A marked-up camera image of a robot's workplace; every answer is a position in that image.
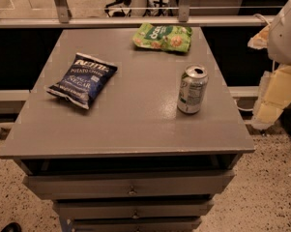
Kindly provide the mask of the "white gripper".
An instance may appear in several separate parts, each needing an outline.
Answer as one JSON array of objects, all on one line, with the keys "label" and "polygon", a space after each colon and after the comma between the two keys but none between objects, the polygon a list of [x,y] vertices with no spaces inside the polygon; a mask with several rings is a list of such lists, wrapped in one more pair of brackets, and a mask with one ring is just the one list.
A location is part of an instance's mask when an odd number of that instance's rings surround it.
[{"label": "white gripper", "polygon": [[279,11],[271,26],[260,30],[247,46],[253,49],[268,47],[270,59],[286,64],[279,65],[274,72],[264,72],[259,83],[251,125],[257,130],[266,130],[291,103],[291,66],[288,66],[291,65],[291,0]]}]

